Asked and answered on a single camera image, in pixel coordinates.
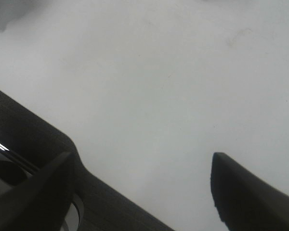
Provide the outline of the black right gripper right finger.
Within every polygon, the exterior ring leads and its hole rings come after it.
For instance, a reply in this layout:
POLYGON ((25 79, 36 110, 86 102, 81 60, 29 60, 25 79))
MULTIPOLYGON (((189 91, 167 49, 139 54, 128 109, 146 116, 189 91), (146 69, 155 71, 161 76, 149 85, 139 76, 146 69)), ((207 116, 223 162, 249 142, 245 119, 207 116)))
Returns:
POLYGON ((213 154, 210 190, 230 231, 289 231, 289 196, 225 153, 213 154))

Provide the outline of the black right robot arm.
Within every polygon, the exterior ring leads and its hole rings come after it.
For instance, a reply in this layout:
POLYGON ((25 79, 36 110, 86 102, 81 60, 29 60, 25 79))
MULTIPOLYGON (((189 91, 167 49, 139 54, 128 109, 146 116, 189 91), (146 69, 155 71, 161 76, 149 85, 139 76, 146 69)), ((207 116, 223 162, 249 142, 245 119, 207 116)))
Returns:
MULTIPOLYGON (((289 231, 289 196, 224 153, 210 189, 230 231, 289 231)), ((0 91, 0 231, 167 231, 92 175, 72 140, 0 91)))

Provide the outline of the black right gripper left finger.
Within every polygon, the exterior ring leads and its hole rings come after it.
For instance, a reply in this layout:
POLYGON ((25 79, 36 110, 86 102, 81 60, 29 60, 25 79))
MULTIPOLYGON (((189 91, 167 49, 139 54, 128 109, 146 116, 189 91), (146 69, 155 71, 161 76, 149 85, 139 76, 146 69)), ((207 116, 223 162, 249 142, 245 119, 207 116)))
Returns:
POLYGON ((0 195, 0 231, 60 230, 74 194, 74 156, 64 152, 0 195))

